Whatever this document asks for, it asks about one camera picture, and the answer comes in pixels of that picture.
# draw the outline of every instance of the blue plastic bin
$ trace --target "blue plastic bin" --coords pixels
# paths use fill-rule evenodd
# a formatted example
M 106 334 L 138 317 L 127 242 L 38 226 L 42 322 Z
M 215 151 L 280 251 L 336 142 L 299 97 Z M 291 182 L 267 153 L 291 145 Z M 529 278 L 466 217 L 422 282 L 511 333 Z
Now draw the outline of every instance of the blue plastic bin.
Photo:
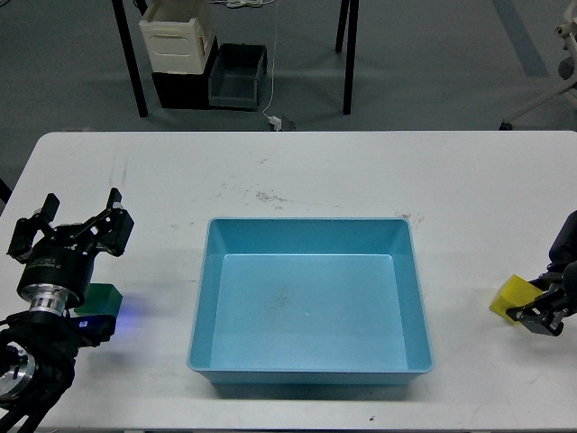
M 212 383 L 406 384 L 433 365 L 404 219 L 214 219 L 188 366 Z

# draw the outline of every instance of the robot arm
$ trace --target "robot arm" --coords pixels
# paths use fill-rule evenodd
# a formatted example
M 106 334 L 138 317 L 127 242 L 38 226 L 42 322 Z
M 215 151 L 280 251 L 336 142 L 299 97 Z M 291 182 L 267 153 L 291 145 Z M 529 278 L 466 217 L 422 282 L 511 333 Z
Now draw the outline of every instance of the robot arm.
M 52 228 L 59 201 L 49 194 L 42 208 L 16 223 L 8 254 L 25 265 L 17 287 L 27 311 L 0 321 L 0 419 L 5 433 L 24 416 L 20 432 L 33 432 L 72 385 L 78 349 L 98 346 L 114 333 L 116 317 L 72 318 L 86 300 L 96 255 L 120 256 L 134 222 L 112 189 L 105 210 L 82 224 Z M 34 237 L 43 238 L 34 244 Z
M 531 332 L 559 336 L 562 320 L 577 312 L 577 211 L 569 215 L 549 251 L 547 272 L 531 284 L 544 293 L 533 302 L 507 310 Z

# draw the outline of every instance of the yellow block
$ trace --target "yellow block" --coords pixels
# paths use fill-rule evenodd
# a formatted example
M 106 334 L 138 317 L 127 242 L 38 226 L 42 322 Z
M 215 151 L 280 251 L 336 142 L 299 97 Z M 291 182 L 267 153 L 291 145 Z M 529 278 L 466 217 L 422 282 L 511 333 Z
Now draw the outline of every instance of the yellow block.
M 523 280 L 517 275 L 513 275 L 499 289 L 497 296 L 490 304 L 490 310 L 499 314 L 509 322 L 518 323 L 509 316 L 507 310 L 514 307 L 522 307 L 535 300 L 543 292 L 530 282 Z

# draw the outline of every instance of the green block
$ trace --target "green block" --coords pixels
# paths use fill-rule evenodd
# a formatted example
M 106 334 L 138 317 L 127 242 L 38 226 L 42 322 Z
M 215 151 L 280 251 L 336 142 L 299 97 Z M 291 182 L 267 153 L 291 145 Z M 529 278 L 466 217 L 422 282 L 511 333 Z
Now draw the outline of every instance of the green block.
M 114 316 L 118 317 L 123 295 L 112 284 L 90 283 L 84 305 L 76 307 L 74 312 L 79 316 Z

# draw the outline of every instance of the chair leg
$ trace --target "chair leg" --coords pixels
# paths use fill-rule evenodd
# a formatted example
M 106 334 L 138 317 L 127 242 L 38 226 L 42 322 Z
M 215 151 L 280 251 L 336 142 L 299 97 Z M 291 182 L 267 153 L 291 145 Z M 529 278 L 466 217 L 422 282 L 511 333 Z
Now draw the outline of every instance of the chair leg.
M 339 27 L 336 30 L 336 44 L 334 50 L 343 52 L 344 28 L 346 27 L 346 16 L 349 14 L 349 0 L 341 0 L 341 13 L 339 14 Z
M 531 102 L 527 103 L 526 106 L 519 108 L 515 113 L 504 117 L 503 118 L 503 124 L 510 124 L 515 119 L 519 118 L 520 116 L 524 115 L 525 113 L 528 113 L 532 109 L 540 106 L 541 104 L 548 101 L 552 97 L 556 97 L 557 95 L 560 95 L 560 94 L 570 90 L 573 86 L 575 86 L 575 84 L 577 84 L 577 73 L 573 74 L 573 77 L 565 80 L 563 83 L 560 83 L 557 86 L 550 88 L 549 90 L 547 90 L 545 93 L 543 93 L 539 97 L 536 97 Z
M 575 109 L 577 109 L 577 97 L 574 95 L 574 93 L 572 93 L 571 90 L 567 90 L 565 93 L 563 93 L 563 96 L 571 103 L 573 107 L 575 107 Z
M 138 74 L 136 58 L 134 57 L 133 41 L 130 39 L 130 31 L 128 29 L 128 22 L 126 22 L 126 12 L 124 10 L 123 0 L 112 0 L 112 6 L 114 8 L 114 16 L 116 17 L 116 25 L 118 25 L 118 32 L 120 33 L 120 41 L 123 45 L 126 66 L 128 66 L 128 74 L 130 75 L 130 80 L 133 84 L 134 98 L 136 99 L 136 105 L 138 106 L 138 114 L 140 117 L 146 117 L 148 115 L 148 108 L 146 107 L 146 99 L 144 99 L 141 77 Z
M 359 20 L 359 0 L 350 0 L 349 38 L 346 45 L 346 69 L 344 72 L 343 114 L 351 113 L 353 101 L 354 54 L 357 45 L 357 22 Z
M 4 203 L 8 203 L 8 199 L 11 195 L 12 190 L 8 188 L 8 185 L 6 185 L 3 180 L 0 179 L 0 200 L 4 201 Z

